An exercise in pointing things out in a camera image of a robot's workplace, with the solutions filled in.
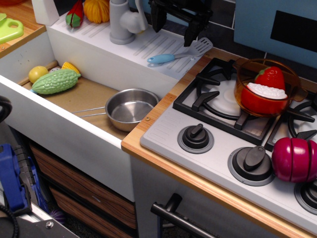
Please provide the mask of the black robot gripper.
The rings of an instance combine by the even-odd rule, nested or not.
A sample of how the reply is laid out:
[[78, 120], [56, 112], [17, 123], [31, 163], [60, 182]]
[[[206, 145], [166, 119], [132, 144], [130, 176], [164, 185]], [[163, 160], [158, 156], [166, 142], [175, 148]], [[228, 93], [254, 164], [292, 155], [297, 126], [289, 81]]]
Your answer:
[[191, 46], [204, 27], [202, 23], [191, 20], [198, 17], [208, 21], [213, 15], [213, 11], [202, 0], [149, 0], [148, 3], [156, 33], [165, 25], [168, 14], [189, 23], [184, 35], [184, 47]]

